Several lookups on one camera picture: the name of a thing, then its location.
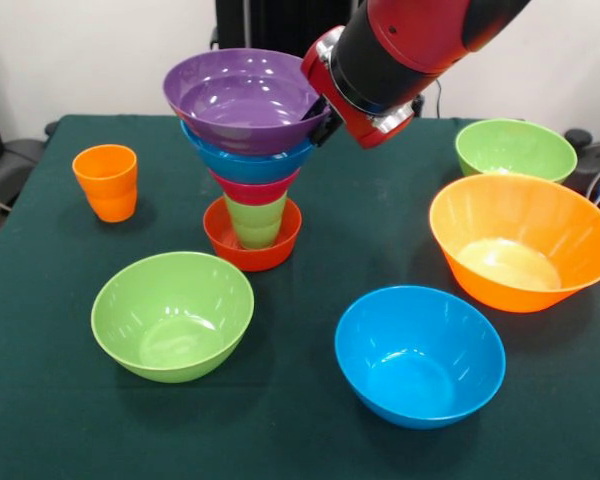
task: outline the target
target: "blue bowl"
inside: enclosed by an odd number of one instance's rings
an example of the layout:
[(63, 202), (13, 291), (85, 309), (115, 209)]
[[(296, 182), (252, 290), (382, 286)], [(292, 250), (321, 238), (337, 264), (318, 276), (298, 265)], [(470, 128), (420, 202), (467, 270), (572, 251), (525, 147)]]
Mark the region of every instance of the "blue bowl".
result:
[(288, 152), (263, 157), (229, 153), (205, 142), (180, 121), (182, 131), (198, 151), (204, 164), (217, 175), (236, 183), (261, 185), (288, 177), (309, 158), (313, 144), (303, 141)]
[(498, 333), (465, 301), (396, 286), (361, 297), (335, 335), (338, 364), (360, 400), (406, 428), (458, 422), (496, 394), (506, 368)]

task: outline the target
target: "green cup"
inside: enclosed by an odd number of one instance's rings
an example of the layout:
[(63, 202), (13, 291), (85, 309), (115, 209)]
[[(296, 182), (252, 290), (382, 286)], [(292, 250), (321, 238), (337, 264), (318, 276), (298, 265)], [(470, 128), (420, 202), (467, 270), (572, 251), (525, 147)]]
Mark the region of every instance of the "green cup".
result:
[(472, 123), (456, 136), (456, 152), (465, 175), (521, 173), (562, 183), (578, 157), (567, 140), (541, 125), (514, 119)]
[(264, 205), (238, 203), (231, 200), (227, 194), (224, 194), (224, 200), (231, 217), (231, 225), (243, 248), (255, 250), (273, 245), (280, 231), (287, 192), (274, 202)]

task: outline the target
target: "dark green cloth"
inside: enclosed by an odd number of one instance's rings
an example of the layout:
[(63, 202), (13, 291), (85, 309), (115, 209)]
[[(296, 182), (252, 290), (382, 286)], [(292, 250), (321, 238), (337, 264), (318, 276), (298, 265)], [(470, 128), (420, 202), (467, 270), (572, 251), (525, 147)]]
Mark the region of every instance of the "dark green cloth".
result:
[[(175, 118), (63, 118), (0, 234), (0, 479), (600, 479), (600, 283), (524, 316), (469, 299), (507, 374), (443, 430), (384, 422), (338, 369), (334, 330), (362, 294), (409, 283), (467, 299), (428, 227), (466, 123), (415, 120), (367, 151), (338, 132), (290, 190), (304, 215), (292, 257), (248, 274), (242, 343), (208, 376), (162, 385), (100, 350), (91, 304), (142, 257), (212, 252), (202, 215), (220, 189)], [(71, 171), (112, 142), (139, 159), (138, 210), (118, 225), (95, 218)]]

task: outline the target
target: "orange bowl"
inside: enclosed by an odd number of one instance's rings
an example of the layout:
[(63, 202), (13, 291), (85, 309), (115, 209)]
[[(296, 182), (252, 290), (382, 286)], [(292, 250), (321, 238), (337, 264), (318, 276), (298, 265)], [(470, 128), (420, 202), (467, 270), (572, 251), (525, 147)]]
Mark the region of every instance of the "orange bowl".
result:
[(536, 312), (600, 281), (600, 209), (560, 184), (466, 177), (436, 195), (429, 224), (460, 286), (490, 307)]
[(224, 197), (209, 205), (204, 213), (203, 225), (216, 255), (245, 272), (259, 272), (277, 267), (291, 255), (302, 226), (302, 213), (298, 206), (287, 198), (280, 232), (273, 245), (257, 250), (246, 250), (240, 246), (236, 232), (231, 226)]

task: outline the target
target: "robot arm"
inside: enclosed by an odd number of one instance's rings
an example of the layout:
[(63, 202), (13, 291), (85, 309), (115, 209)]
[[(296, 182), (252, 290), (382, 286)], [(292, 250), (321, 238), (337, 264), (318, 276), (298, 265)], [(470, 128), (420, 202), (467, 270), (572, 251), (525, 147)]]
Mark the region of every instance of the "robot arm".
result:
[(410, 102), (438, 76), (494, 38), (529, 0), (365, 0), (346, 27), (309, 48), (302, 71), (328, 104), (313, 132), (321, 145), (344, 123), (363, 148), (375, 147), (413, 117)]

